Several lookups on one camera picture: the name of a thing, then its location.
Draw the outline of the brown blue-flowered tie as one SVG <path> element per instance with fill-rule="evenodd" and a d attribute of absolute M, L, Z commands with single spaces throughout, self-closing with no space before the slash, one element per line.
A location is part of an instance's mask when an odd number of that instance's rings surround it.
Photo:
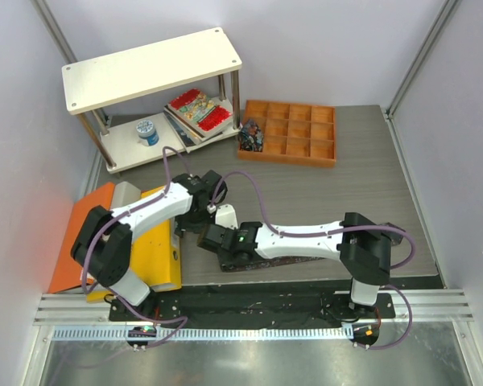
<path fill-rule="evenodd" d="M 405 231 L 390 223 L 378 230 L 347 232 L 346 221 L 310 226 L 268 227 L 245 222 L 238 230 L 241 253 L 218 257 L 224 271 L 242 271 L 308 261 L 339 261 L 349 272 L 356 268 L 390 269 L 391 247 L 402 242 Z"/>

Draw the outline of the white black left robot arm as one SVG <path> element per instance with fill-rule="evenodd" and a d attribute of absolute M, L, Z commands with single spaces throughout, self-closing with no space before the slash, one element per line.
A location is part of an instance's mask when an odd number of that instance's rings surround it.
<path fill-rule="evenodd" d="M 107 210 L 93 207 L 85 217 L 70 255 L 102 287 L 111 290 L 139 321 L 155 316 L 156 292 L 130 267 L 132 244 L 166 220 L 174 220 L 176 234 L 200 233 L 214 222 L 214 194 L 227 192 L 221 176 L 181 174 L 164 188 L 135 203 Z"/>

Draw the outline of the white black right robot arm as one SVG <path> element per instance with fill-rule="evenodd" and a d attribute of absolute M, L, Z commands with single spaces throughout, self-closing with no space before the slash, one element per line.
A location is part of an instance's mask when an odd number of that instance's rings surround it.
<path fill-rule="evenodd" d="M 338 261 L 351 276 L 347 306 L 358 318 L 375 310 L 379 289 L 390 283 L 390 232 L 356 212 L 347 212 L 342 221 L 312 226 L 258 221 L 243 222 L 236 228 L 209 224 L 197 246 L 215 254 L 224 272 Z"/>

